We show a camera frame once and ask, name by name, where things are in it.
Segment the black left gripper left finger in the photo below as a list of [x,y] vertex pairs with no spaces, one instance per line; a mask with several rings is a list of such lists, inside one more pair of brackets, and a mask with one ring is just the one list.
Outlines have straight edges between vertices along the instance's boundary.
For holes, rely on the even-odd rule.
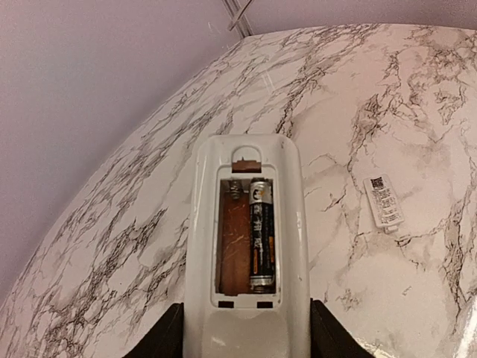
[[172,304],[126,358],[181,358],[184,304]]

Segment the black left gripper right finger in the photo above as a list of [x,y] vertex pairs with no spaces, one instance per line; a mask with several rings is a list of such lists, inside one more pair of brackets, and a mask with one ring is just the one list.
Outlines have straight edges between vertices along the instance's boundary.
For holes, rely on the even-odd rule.
[[319,300],[310,303],[311,357],[369,358],[369,353],[351,336]]

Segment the white remote control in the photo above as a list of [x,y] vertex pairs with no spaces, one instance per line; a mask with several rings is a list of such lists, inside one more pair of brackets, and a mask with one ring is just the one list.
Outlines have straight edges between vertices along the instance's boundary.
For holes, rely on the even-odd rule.
[[[272,183],[276,277],[250,288],[250,182]],[[279,134],[220,135],[198,150],[186,254],[185,357],[309,357],[310,292],[300,157]]]

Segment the white battery cover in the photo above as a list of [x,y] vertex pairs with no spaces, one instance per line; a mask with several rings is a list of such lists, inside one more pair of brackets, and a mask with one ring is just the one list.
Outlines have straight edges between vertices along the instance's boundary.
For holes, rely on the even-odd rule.
[[375,225],[385,233],[398,231],[405,218],[389,177],[365,178],[363,184]]

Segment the right aluminium frame post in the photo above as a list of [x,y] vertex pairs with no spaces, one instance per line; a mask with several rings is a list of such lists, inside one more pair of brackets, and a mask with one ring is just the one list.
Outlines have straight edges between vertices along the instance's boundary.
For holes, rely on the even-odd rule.
[[253,0],[221,0],[221,3],[230,16],[227,30],[229,32],[236,31],[242,39],[253,36],[253,30],[245,15],[246,11],[252,5]]

